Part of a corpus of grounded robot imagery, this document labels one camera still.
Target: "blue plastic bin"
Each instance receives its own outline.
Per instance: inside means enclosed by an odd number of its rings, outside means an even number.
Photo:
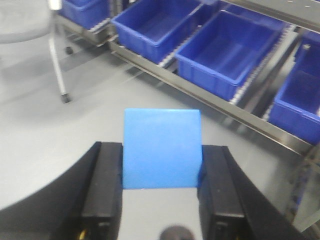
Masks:
[[[229,101],[280,35],[222,11],[177,51],[178,74]]]
[[[224,5],[196,10],[197,0],[140,0],[112,22],[121,45],[158,64]]]
[[[269,122],[311,143],[320,142],[320,47],[303,49],[274,99]]]
[[[60,14],[89,30],[110,16],[110,3],[108,0],[62,0]]]
[[[302,35],[300,47],[295,53],[295,58],[298,59],[303,52],[304,45],[314,45],[320,47],[320,34],[313,31],[305,31]]]
[[[273,17],[269,17],[255,11],[250,11],[243,7],[232,4],[230,4],[225,10],[237,16],[242,16],[244,18],[250,19],[259,25],[266,26],[275,31],[281,31],[286,25],[286,23],[284,23],[283,21],[277,20]]]

